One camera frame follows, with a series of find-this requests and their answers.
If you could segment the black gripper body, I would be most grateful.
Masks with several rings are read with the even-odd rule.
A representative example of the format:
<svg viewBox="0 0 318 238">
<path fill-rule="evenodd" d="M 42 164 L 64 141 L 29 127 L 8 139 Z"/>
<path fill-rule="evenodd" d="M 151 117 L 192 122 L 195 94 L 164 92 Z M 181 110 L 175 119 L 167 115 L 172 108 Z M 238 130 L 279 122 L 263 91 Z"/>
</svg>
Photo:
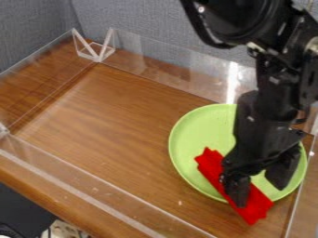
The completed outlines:
<svg viewBox="0 0 318 238">
<path fill-rule="evenodd" d="M 256 91 L 240 95 L 234 128 L 238 144 L 221 161 L 221 182 L 225 176 L 236 174 L 251 178 L 287 149 L 299 145 L 304 135 L 291 129 L 295 116 L 291 105 L 263 99 Z"/>
</svg>

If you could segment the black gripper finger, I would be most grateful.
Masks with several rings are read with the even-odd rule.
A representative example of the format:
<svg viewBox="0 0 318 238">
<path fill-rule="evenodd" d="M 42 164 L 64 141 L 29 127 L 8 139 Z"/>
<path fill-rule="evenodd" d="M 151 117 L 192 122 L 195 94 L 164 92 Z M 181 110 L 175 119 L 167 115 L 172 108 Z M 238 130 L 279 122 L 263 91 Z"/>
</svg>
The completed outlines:
<svg viewBox="0 0 318 238">
<path fill-rule="evenodd" d="M 266 169 L 264 178 L 280 191 L 290 184 L 300 155 L 300 146 L 295 145 L 278 156 L 276 162 Z"/>
<path fill-rule="evenodd" d="M 247 200 L 250 195 L 251 179 L 244 175 L 225 176 L 223 179 L 224 192 L 231 198 L 238 208 L 247 206 Z"/>
</svg>

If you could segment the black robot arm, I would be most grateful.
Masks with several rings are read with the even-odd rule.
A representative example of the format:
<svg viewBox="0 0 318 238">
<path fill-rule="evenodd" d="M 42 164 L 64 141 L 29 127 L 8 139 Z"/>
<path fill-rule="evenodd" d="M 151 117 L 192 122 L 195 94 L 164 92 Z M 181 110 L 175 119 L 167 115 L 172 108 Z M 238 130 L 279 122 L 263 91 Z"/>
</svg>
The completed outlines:
<svg viewBox="0 0 318 238">
<path fill-rule="evenodd" d="M 304 132 L 296 116 L 318 101 L 318 20 L 292 0 L 179 0 L 203 42 L 219 49 L 247 46 L 256 60 L 256 89 L 238 98 L 236 144 L 221 160 L 220 183 L 244 207 L 251 176 L 288 186 Z"/>
</svg>

